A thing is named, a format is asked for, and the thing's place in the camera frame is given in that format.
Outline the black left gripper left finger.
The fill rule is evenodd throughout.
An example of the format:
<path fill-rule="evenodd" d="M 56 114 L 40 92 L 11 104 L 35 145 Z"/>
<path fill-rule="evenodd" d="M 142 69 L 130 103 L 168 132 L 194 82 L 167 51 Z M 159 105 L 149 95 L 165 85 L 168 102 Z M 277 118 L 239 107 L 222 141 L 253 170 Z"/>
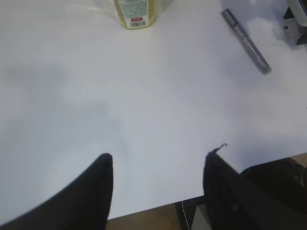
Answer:
<path fill-rule="evenodd" d="M 101 154 L 52 198 L 3 224 L 2 230 L 104 230 L 113 193 L 113 159 Z"/>

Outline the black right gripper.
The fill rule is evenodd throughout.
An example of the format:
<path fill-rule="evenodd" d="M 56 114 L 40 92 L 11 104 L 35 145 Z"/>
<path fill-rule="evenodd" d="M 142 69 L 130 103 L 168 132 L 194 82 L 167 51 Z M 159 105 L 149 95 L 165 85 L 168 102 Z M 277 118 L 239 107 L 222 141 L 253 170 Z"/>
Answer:
<path fill-rule="evenodd" d="M 304 33 L 296 42 L 297 46 L 307 44 L 307 33 Z"/>

